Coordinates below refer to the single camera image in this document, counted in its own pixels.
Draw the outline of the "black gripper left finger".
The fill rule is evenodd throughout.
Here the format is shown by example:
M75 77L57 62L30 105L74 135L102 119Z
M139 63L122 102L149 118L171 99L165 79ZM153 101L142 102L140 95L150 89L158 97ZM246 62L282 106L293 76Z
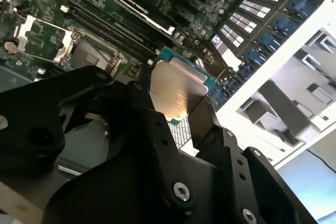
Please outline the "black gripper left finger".
M86 66L1 93L1 116L7 122L1 130L1 172L49 172L65 147L64 133L91 111L107 122L113 139L125 141L120 154L177 150L146 87L113 81L102 69Z

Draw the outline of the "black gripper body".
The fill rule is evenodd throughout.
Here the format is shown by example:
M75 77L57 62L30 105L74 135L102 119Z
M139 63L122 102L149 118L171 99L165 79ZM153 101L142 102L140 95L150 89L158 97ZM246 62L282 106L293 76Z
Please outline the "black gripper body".
M127 151L72 179L47 205L48 223L233 223L234 158Z

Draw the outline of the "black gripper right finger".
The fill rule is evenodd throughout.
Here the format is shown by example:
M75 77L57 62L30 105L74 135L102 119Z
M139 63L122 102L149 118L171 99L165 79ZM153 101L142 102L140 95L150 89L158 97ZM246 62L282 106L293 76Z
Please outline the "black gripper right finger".
M220 125L209 98L201 99L188 122L196 156L225 177L229 223L316 223L260 150L238 147L233 132Z

